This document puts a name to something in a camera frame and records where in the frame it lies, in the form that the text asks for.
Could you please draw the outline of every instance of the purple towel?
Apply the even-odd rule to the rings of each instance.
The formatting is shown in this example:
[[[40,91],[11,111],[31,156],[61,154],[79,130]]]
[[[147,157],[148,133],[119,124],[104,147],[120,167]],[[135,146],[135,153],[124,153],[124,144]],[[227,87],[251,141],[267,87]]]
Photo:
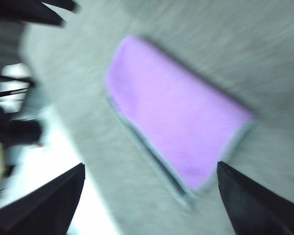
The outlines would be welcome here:
[[[142,38],[127,36],[106,73],[117,111],[190,189],[216,171],[253,114]]]

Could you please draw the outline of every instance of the light gray floor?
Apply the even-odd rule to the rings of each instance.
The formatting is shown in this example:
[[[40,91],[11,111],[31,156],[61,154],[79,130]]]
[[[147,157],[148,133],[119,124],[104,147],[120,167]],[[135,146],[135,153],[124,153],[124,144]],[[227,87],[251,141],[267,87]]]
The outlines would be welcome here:
[[[104,72],[128,34],[147,37],[258,114],[229,163],[294,202],[294,1],[79,3],[77,15],[57,9],[64,29],[31,25],[23,52],[124,234],[234,233],[217,184],[183,207],[107,105]]]

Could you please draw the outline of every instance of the gray carpet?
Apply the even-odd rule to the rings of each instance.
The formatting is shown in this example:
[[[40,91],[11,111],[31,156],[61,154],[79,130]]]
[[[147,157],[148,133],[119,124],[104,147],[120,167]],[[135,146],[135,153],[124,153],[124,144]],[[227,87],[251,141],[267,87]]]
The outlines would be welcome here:
[[[80,0],[64,29],[31,25],[23,52],[127,235],[234,234],[217,184],[180,204],[110,110],[103,76],[141,35],[254,110],[230,164],[294,202],[294,1]]]

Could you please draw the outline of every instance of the pink microfiber cloth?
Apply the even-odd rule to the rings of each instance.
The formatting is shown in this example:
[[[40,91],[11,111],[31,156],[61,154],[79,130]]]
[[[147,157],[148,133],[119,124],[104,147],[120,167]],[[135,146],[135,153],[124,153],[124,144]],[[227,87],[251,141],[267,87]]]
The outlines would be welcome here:
[[[216,172],[234,137],[253,118],[249,110],[135,36],[121,42],[105,82],[117,112],[192,190]]]

